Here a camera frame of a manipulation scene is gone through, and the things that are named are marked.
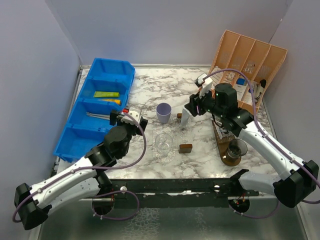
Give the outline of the brown lid clear box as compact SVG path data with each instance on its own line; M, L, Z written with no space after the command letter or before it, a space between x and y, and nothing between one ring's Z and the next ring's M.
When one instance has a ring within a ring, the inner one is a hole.
M180 144L179 149L178 149L178 153L179 154L189 154L189 153L191 153L192 149L193 149L193 145L191 143Z
M177 114L177 121L178 121L179 123L181 123L182 117L183 117L183 114L182 114L182 113L178 113L178 114Z

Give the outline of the lilac plastic cup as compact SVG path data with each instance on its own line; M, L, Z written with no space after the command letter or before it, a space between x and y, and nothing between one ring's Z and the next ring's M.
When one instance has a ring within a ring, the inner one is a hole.
M170 120L172 108L168 103L160 103L156 107L156 116L161 124L166 124Z

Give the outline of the clear square toothbrush holder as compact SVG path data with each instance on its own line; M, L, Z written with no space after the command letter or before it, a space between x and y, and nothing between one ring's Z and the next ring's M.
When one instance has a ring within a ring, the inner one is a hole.
M232 132L219 127L215 123L213 124L214 124L214 134L215 134L216 142L218 144L229 143L236 138Z

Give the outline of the clear plastic cup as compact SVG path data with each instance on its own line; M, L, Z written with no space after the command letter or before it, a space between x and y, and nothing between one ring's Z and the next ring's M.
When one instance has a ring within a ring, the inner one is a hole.
M168 133L160 133L155 137L155 157L162 163L169 161L173 139Z

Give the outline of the dark blue plastic cup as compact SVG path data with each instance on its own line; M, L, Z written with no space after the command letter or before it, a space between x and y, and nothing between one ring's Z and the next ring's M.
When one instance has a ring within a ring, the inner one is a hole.
M247 152L247 144L241 139L234 139L229 142L223 157L226 160L236 160L246 155Z

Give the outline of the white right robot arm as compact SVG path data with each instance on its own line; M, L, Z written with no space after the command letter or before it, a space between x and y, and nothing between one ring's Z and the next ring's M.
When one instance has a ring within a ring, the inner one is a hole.
M219 83L214 92L198 92L184 106L192 116L210 113L220 118L222 126L258 151L275 169L277 175L241 171L230 182L229 189L240 196L253 190L275 196L283 205L294 208L311 194L317 185L319 166L287 150L254 120L254 116L238 106L237 92L229 83Z

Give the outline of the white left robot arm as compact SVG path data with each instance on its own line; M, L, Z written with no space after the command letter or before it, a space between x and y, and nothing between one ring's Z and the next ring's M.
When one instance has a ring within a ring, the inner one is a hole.
M22 223L25 230L41 225L56 208L54 202L67 202L66 193L88 179L94 179L96 182L83 194L79 194L78 198L95 194L103 198L110 193L113 187L105 171L117 169L117 160L126 156L133 136L145 136L148 120L142 117L141 110L133 107L121 112L113 110L109 118L112 128L103 141L76 163L39 183L22 183L16 187L15 211L12 216L14 223Z

